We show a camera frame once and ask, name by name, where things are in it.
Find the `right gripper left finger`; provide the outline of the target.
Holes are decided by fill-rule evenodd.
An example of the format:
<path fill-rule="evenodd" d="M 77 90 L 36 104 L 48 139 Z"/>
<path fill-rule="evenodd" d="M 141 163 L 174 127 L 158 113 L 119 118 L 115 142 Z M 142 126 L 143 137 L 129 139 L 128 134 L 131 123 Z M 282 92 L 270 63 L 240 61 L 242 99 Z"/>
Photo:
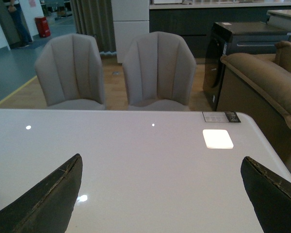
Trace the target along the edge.
<path fill-rule="evenodd" d="M 0 210 L 0 233 L 64 233 L 81 186 L 83 162 L 75 154 Z"/>

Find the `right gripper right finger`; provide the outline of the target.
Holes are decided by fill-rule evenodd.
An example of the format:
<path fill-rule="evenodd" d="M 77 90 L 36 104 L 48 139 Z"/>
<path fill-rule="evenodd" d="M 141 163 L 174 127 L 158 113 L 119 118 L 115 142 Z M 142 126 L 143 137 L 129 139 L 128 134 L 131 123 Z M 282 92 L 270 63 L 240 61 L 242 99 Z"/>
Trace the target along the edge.
<path fill-rule="evenodd" d="M 291 182 L 249 156 L 242 160 L 246 193 L 265 233 L 291 233 Z"/>

